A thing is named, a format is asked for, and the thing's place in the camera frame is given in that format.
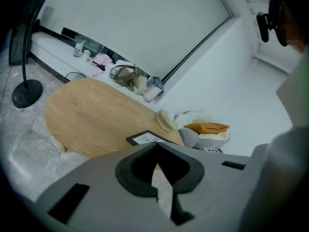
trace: wooden table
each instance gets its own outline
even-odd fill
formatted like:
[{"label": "wooden table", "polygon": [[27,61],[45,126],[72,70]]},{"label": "wooden table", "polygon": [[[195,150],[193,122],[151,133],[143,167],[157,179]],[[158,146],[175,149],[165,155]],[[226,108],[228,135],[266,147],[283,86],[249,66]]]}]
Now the wooden table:
[{"label": "wooden table", "polygon": [[90,78],[71,81],[53,92],[44,117],[62,151],[69,148],[90,158],[130,147],[126,138],[145,130],[183,145],[177,131],[160,127],[154,111]]}]

